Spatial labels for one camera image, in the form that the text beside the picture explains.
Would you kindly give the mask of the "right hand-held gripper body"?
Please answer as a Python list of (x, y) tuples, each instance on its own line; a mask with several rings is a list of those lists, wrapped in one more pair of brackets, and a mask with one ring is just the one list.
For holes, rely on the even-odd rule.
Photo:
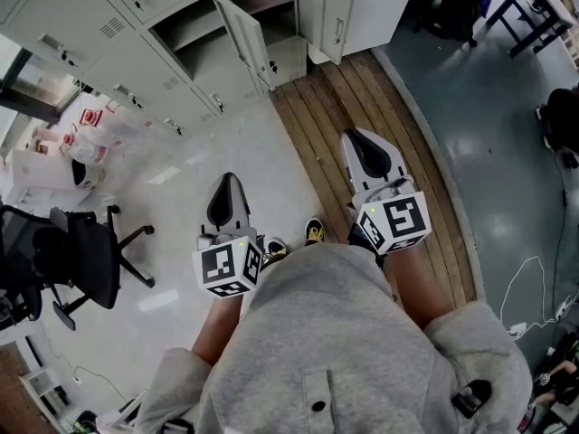
[(350, 244), (386, 256), (419, 244), (431, 233), (424, 192), (414, 188), (410, 175), (374, 185), (349, 181), (354, 189), (348, 205), (354, 217)]

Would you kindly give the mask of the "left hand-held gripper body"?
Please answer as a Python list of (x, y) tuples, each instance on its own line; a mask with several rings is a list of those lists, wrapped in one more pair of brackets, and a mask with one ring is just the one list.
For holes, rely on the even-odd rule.
[(197, 286), (217, 298), (242, 296), (257, 289), (262, 264), (262, 239), (252, 228), (225, 232), (204, 226), (192, 253)]

